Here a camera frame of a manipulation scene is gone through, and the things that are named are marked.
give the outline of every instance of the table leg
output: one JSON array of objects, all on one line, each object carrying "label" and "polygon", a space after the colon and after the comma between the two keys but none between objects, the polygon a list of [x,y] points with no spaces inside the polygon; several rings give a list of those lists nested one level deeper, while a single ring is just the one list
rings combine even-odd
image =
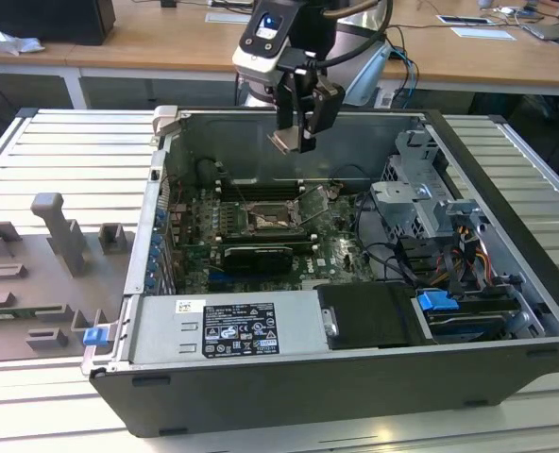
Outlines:
[{"label": "table leg", "polygon": [[65,80],[65,87],[70,94],[74,109],[90,109],[91,101],[82,86],[82,77],[77,68],[67,68],[61,75]]}]

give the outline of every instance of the sticker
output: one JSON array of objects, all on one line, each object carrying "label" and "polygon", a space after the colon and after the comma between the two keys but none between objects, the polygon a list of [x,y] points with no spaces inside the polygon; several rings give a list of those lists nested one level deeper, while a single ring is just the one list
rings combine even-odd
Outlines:
[{"label": "sticker", "polygon": [[202,308],[202,354],[207,359],[280,353],[273,304],[209,305]]},{"label": "sticker", "polygon": [[201,313],[206,299],[180,299],[175,305],[175,313]]}]

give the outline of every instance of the black plastic cover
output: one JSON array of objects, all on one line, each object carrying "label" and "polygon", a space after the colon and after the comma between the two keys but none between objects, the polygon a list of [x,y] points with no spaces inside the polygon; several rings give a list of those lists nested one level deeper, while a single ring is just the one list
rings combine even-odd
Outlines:
[{"label": "black plastic cover", "polygon": [[322,310],[332,310],[338,326],[338,335],[328,338],[330,349],[425,343],[412,304],[414,291],[404,285],[379,281],[323,285],[317,293]]}]

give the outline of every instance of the motherboard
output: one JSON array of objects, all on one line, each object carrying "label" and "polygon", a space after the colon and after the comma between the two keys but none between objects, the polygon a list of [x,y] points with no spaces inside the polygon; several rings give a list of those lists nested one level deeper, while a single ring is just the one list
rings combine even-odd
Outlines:
[{"label": "motherboard", "polygon": [[181,187],[170,206],[178,294],[373,280],[353,232],[356,198],[330,183]]}]

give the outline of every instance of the laptop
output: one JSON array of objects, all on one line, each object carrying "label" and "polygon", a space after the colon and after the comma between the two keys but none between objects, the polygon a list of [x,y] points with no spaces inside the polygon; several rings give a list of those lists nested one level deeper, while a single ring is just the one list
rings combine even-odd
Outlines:
[{"label": "laptop", "polygon": [[521,24],[521,27],[540,40],[554,41],[559,39],[559,25]]}]

